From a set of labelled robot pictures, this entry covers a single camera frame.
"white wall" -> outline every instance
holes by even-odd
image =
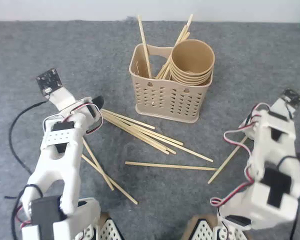
[[[300,0],[0,0],[0,21],[300,22]]]

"gray carpet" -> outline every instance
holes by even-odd
[[[145,22],[147,42],[172,46],[184,22]],[[79,99],[103,95],[105,108],[157,127],[214,159],[209,164],[186,152],[164,155],[110,123],[87,137],[105,171],[133,195],[134,205],[111,192],[100,174],[81,164],[81,197],[95,197],[109,212],[126,240],[177,240],[195,214],[215,213],[212,196],[223,197],[244,179],[247,154],[240,150],[225,171],[207,185],[211,172],[126,166],[140,161],[219,166],[234,148],[223,141],[260,101],[272,104],[286,88],[300,93],[300,25],[272,23],[204,23],[190,26],[191,38],[210,44],[216,55],[214,83],[194,124],[138,115],[128,65],[140,40],[134,21],[0,22],[0,239],[11,239],[10,214],[27,173],[8,148],[8,128],[24,108],[42,100],[35,77],[57,68],[63,84]],[[162,59],[151,59],[158,70]],[[20,118],[13,132],[17,153],[33,170],[39,156],[44,117],[57,109],[44,104]],[[300,109],[295,116],[300,152]],[[60,184],[50,193],[57,193]],[[292,224],[253,231],[256,240],[288,239]],[[295,239],[300,240],[300,216]]]

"beige plastic basket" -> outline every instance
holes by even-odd
[[[147,45],[149,55],[169,57],[173,47]],[[148,78],[147,64],[142,44],[133,52],[129,72],[134,88],[135,110],[142,115],[195,123],[208,87],[213,81],[213,72],[206,85],[188,86],[172,80]]]

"wooden chopstick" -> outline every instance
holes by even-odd
[[[148,129],[153,129],[153,130],[156,129],[154,126],[151,126],[151,125],[146,124],[146,123],[141,122],[141,121],[134,120],[134,119],[132,119],[132,118],[130,118],[130,117],[127,117],[127,116],[120,115],[120,114],[118,114],[118,113],[109,111],[109,110],[104,109],[104,108],[101,109],[101,112],[106,112],[106,113],[108,113],[108,114],[112,114],[112,115],[114,115],[114,116],[116,116],[116,117],[118,117],[118,118],[128,120],[128,121],[133,122],[133,123],[135,123],[135,124],[139,124],[139,125],[144,126],[144,127],[148,128]]]
[[[150,132],[146,132],[146,131],[143,131],[143,130],[141,130],[141,129],[140,129],[140,132],[143,132],[144,134],[146,134],[146,135],[148,135],[148,136],[150,136],[150,137],[152,137],[152,138],[154,138],[154,139],[158,139],[159,141],[162,141],[162,142],[164,142],[164,143],[166,143],[166,144],[169,144],[169,145],[172,145],[172,146],[174,146],[174,147],[176,147],[176,148],[178,148],[178,149],[181,149],[181,150],[183,150],[183,151],[185,151],[185,152],[187,152],[187,153],[189,153],[189,154],[195,155],[195,156],[197,156],[197,157],[199,157],[199,158],[201,158],[201,159],[207,160],[207,161],[209,161],[209,162],[211,162],[211,163],[214,162],[214,161],[213,161],[211,158],[209,158],[209,157],[206,157],[206,156],[204,156],[204,155],[202,155],[202,154],[199,154],[199,153],[197,153],[197,152],[195,152],[195,151],[192,151],[192,150],[190,150],[190,149],[188,149],[188,148],[185,148],[185,147],[183,147],[183,146],[180,146],[180,145],[178,145],[178,144],[175,144],[174,142],[171,142],[171,141],[168,141],[168,140],[166,140],[166,139],[163,139],[163,138],[161,138],[161,137],[159,137],[159,136],[156,136],[156,135],[154,135],[154,134],[152,134],[152,133],[150,133]]]
[[[155,131],[151,131],[151,130],[149,130],[149,129],[147,129],[147,128],[144,128],[144,127],[142,127],[142,126],[133,124],[132,122],[129,122],[128,120],[124,120],[124,119],[120,119],[120,118],[119,118],[119,120],[121,120],[122,122],[124,122],[124,123],[126,123],[126,124],[129,124],[130,126],[132,126],[132,127],[134,127],[134,128],[141,129],[141,130],[143,130],[143,131],[145,131],[145,132],[151,133],[151,134],[153,134],[153,135],[156,135],[156,136],[158,136],[158,137],[160,137],[160,138],[166,139],[166,140],[168,140],[168,141],[170,141],[170,142],[173,142],[173,143],[175,143],[175,144],[178,144],[178,145],[180,145],[180,146],[183,146],[183,145],[184,145],[184,143],[181,142],[181,141],[175,140],[175,139],[173,139],[173,138],[171,138],[171,137],[162,135],[162,134],[157,133],[157,132],[155,132]]]
[[[115,120],[114,118],[109,117],[108,115],[104,115],[103,116],[105,120],[107,120],[108,122],[112,123],[113,125],[117,126],[118,128],[124,130],[125,132],[135,136],[136,138],[142,140],[143,142],[151,145],[152,147],[160,150],[161,152],[169,155],[170,153],[167,151],[167,147],[160,144],[159,142],[154,142],[153,139],[151,139],[150,137],[147,136],[143,136],[141,135],[139,132],[133,131],[131,129],[128,128],[128,126],[124,126],[124,123],[120,123],[118,120]]]
[[[147,71],[148,71],[149,78],[152,79],[150,62],[149,62],[149,54],[148,54],[148,48],[147,48],[147,44],[146,44],[146,37],[145,37],[144,27],[142,26],[141,16],[138,15],[137,18],[138,18],[138,22],[139,22],[140,34],[141,34],[142,45],[143,45],[143,52],[144,52],[144,57],[145,57],[145,62],[146,62],[146,68],[147,68]]]
[[[191,169],[191,170],[205,170],[205,171],[217,170],[217,168],[214,168],[214,167],[171,165],[171,164],[158,164],[158,163],[147,163],[147,162],[136,162],[136,161],[126,161],[125,164],[126,165],[134,165],[134,166],[172,168],[172,169]]]
[[[101,175],[103,176],[104,180],[106,181],[106,183],[108,184],[109,188],[113,191],[114,186],[112,186],[110,180],[108,179],[106,173],[104,172],[104,170],[102,169],[102,167],[100,166],[98,160],[96,159],[95,155],[93,154],[93,152],[91,151],[89,145],[87,144],[86,140],[84,138],[82,138],[83,141],[83,145],[86,148],[86,150],[88,151],[88,153],[90,154],[91,158],[93,159],[95,165],[100,169]]]
[[[97,170],[100,174],[101,171],[100,169],[89,159],[87,158],[85,155],[81,155],[81,157],[88,163],[91,165],[91,167],[93,167],[95,170]],[[107,178],[110,180],[110,182],[121,192],[123,193],[123,195],[125,195],[131,202],[133,202],[135,205],[138,205],[138,202],[129,194],[127,193],[121,186],[119,186],[114,180],[111,179],[111,177],[109,177],[108,175],[106,175]]]
[[[190,35],[190,32],[187,32],[181,39],[181,42],[184,41],[184,40],[187,40],[187,38],[189,37]]]
[[[184,41],[185,39],[188,38],[188,36],[182,40],[182,38],[188,33],[188,29],[189,29],[189,26],[192,22],[192,18],[194,17],[193,14],[190,15],[189,19],[188,19],[188,22],[186,23],[186,25],[183,26],[183,29],[181,30],[174,46],[176,46],[178,43],[180,43],[181,41]],[[157,74],[157,76],[155,77],[155,79],[166,79],[167,75],[168,75],[168,72],[170,70],[170,67],[169,67],[169,63],[171,61],[171,54],[170,56],[168,57],[166,63],[162,66],[161,70],[159,71],[159,73]]]
[[[241,140],[241,144],[243,144],[248,139],[247,136],[245,136]],[[228,164],[228,162],[233,158],[233,156],[236,154],[236,152],[239,150],[240,146],[236,146],[235,149],[230,153],[230,155],[224,160],[224,162],[221,164],[221,166],[218,168],[218,170],[212,175],[212,177],[209,179],[208,184],[212,183],[212,181],[218,176],[218,174],[222,171],[222,169],[225,168],[225,166]]]

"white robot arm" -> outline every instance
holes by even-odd
[[[36,185],[45,193],[57,180],[64,181],[61,196],[41,197],[34,187],[26,187],[22,195],[25,214],[31,226],[22,228],[24,240],[72,240],[94,236],[94,223],[100,217],[100,206],[94,198],[79,200],[79,175],[83,136],[99,118],[103,98],[85,97],[76,100],[62,86],[57,71],[52,68],[37,77],[42,94],[60,111],[43,121],[44,136],[35,171],[27,185]]]
[[[300,162],[295,151],[293,115],[300,104],[300,96],[287,89],[268,110],[254,107],[240,125],[254,140],[253,151],[247,161],[245,191],[224,199],[211,199],[218,207],[219,226],[213,231],[219,238],[218,228],[229,229],[271,228],[293,221],[300,197]]]

